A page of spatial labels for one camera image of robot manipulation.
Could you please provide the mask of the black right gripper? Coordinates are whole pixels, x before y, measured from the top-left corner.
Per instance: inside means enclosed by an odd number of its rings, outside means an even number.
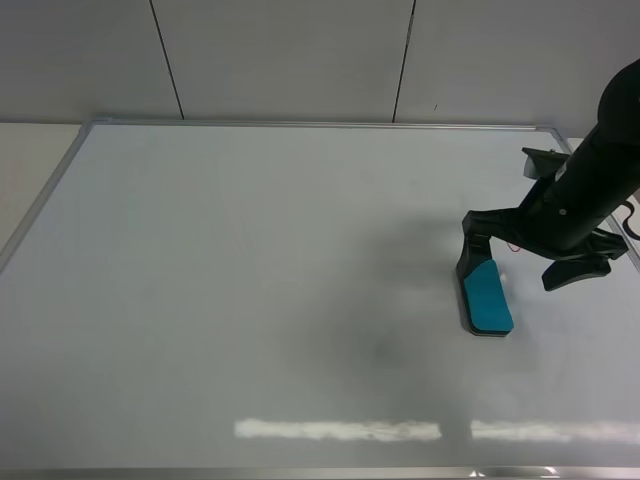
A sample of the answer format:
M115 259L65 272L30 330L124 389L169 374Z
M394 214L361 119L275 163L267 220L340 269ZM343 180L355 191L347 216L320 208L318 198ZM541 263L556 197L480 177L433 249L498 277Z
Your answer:
M516 208L467 212L456 265L459 284L463 286L474 270L493 259L493 237L554 261L542 275L547 292L610 274L608 260L628 251L623 237L600 229L599 220L575 220L568 213L561 214L563 208L551 184L539 180Z

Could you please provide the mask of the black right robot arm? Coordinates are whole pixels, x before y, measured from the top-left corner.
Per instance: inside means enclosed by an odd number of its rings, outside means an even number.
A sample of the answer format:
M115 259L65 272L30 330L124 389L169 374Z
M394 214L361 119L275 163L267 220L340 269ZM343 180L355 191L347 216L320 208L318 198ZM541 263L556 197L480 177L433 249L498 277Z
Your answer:
M470 211L457 276L464 292L482 282L499 285L490 241L504 240L551 260L545 290L604 277L625 254L625 240L600 229L639 187L639 64L633 62L606 86L597 122L571 154L527 148L536 181L515 208Z

